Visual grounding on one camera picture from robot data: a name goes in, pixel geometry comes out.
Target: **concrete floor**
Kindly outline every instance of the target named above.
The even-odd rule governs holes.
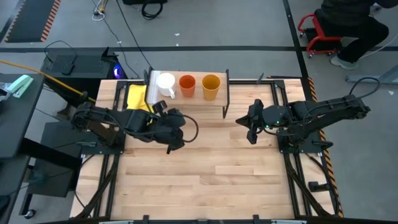
[[[143,47],[258,45],[292,47],[285,9],[281,0],[170,0],[158,19],[146,21],[140,12],[122,4],[137,41]],[[305,14],[319,7],[318,0],[290,0],[292,15],[297,25]],[[17,3],[0,1],[0,27],[14,13]],[[7,44],[1,48],[42,48],[55,40],[64,40],[73,47],[118,47],[116,39],[103,22],[91,20],[93,3],[90,0],[62,1],[49,38],[44,43]],[[114,0],[109,0],[106,20],[118,35],[124,47],[135,47]],[[375,17],[390,27],[389,42],[398,32],[395,25],[398,7],[383,9]],[[306,46],[305,39],[300,39]],[[392,43],[397,46],[398,40]],[[62,44],[53,47],[64,47]],[[396,65],[398,52],[379,52],[360,61],[356,71],[345,71],[330,65],[327,56],[307,59],[303,52],[308,74],[315,81],[319,100],[348,94],[352,84],[344,81],[348,74],[382,74]],[[223,71],[230,70],[232,78],[257,78],[266,75],[300,77],[300,67],[293,51],[194,51],[145,52],[157,70]],[[137,71],[148,65],[140,53],[126,52],[129,64]],[[40,68],[43,53],[0,53],[0,59]],[[0,65],[1,73],[26,71]],[[131,71],[126,68],[129,77]],[[370,90],[372,84],[360,84],[355,94]],[[341,203],[346,217],[398,220],[398,87],[384,85],[364,99],[372,109],[368,117],[357,121],[342,121],[325,129],[326,138],[335,143],[330,154],[338,184]],[[43,90],[37,108],[54,114],[62,109],[62,99]],[[26,136],[39,141],[46,122],[53,118],[35,111]],[[35,196],[32,208],[38,214],[31,220],[17,215],[24,191],[19,194],[10,223],[38,223],[68,218],[73,195],[67,198]]]

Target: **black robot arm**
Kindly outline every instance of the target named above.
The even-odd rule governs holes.
[[[248,114],[236,122],[249,128],[247,138],[251,144],[257,142],[257,134],[266,128],[280,128],[277,135],[289,137],[289,143],[297,145],[315,131],[343,119],[362,119],[369,111],[354,95],[322,102],[296,101],[266,109],[257,99]]]
[[[116,147],[119,144],[118,131],[102,125],[102,123],[112,124],[143,142],[155,141],[169,145],[167,148],[169,154],[170,151],[185,145],[183,132],[180,129],[185,125],[185,120],[177,109],[164,113],[163,109],[166,107],[165,101],[160,101],[153,106],[155,113],[144,110],[115,111],[86,102],[77,108],[72,118],[72,125],[79,130],[89,129],[98,135],[103,144]]]

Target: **rolling stool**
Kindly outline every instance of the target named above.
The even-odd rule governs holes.
[[[304,21],[308,17],[312,17],[315,28],[302,28]],[[307,47],[308,58],[312,58],[314,54],[331,55],[332,53],[339,52],[342,48],[340,42],[342,37],[327,37],[323,32],[316,14],[304,16],[297,29],[301,32],[300,37],[303,37],[304,34],[307,36],[309,42]]]

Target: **white cup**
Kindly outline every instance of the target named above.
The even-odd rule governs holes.
[[[170,73],[162,73],[156,79],[156,85],[164,96],[175,99],[175,77]]]

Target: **yellow cup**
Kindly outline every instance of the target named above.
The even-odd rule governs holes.
[[[203,95],[206,100],[214,100],[220,88],[221,80],[216,75],[207,75],[201,81]]]

